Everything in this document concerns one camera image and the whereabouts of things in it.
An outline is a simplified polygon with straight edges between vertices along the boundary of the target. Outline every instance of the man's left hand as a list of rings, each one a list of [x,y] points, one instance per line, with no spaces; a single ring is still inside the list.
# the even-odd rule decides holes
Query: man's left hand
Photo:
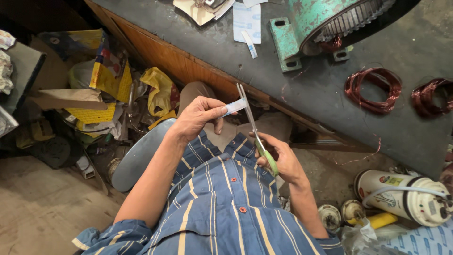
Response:
[[[206,123],[210,122],[214,124],[214,133],[220,135],[223,118],[217,118],[227,113],[225,105],[222,101],[198,96],[184,109],[169,132],[173,132],[183,142],[188,143],[200,134]]]

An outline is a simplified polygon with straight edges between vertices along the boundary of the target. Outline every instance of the shirt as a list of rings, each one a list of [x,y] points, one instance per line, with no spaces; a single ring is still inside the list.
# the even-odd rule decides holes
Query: shirt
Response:
[[[184,150],[156,226],[124,220],[103,233],[88,228],[72,242],[91,255],[343,254],[335,234],[315,239],[281,209],[276,191],[244,135],[221,153],[202,131]]]

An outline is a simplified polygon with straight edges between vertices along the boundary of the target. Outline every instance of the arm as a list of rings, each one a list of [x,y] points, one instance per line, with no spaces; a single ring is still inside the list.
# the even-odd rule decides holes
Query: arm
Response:
[[[214,122],[214,132],[220,134],[223,119],[217,118],[227,112],[223,106],[225,103],[219,100],[200,96],[184,109],[130,191],[114,223],[137,219],[152,227],[158,222],[187,143],[195,139],[209,121]]]
[[[319,218],[318,208],[311,191],[310,182],[293,150],[291,150],[287,143],[271,135],[259,133],[259,136],[270,145],[266,149],[275,159],[280,177],[289,183],[291,212],[303,223],[314,238],[329,238]],[[260,167],[269,167],[269,163],[265,157],[259,157],[256,163]]]

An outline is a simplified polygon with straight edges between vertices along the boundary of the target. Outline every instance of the copper wire coil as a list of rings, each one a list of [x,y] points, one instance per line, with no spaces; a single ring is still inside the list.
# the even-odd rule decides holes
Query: copper wire coil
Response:
[[[433,103],[436,88],[446,85],[453,85],[453,82],[444,78],[436,78],[414,89],[412,92],[412,105],[419,116],[434,118],[441,114],[447,114],[453,109],[453,98],[451,96],[447,99],[447,103],[444,106],[438,107]]]
[[[320,42],[319,46],[321,46],[324,52],[334,53],[341,47],[341,38],[339,35],[336,35],[331,41]]]
[[[363,79],[383,89],[387,93],[387,100],[385,102],[374,102],[363,98],[360,95]],[[395,107],[395,102],[401,93],[401,84],[401,79],[392,71],[384,68],[370,68],[350,75],[346,80],[344,89],[347,97],[357,103],[359,107],[375,114],[384,115]]]

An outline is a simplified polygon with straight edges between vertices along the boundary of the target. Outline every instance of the hand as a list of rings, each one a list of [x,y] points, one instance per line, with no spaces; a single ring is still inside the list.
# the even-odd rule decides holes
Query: hand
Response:
[[[207,122],[210,122],[214,124],[214,133],[220,135],[223,118],[217,118],[227,113],[225,105],[222,101],[198,96],[184,109],[169,132],[187,144],[200,134]]]
[[[253,132],[250,132],[251,137],[255,137]],[[299,163],[296,155],[289,145],[285,142],[280,141],[279,139],[258,132],[263,145],[267,151],[272,155],[279,169],[279,175],[282,179],[290,184],[294,184],[300,188],[310,188],[310,182],[308,181],[307,176]],[[258,153],[258,149],[255,151],[255,157],[257,158],[256,164],[260,167],[270,168],[270,164],[267,161],[266,157],[261,156]]]

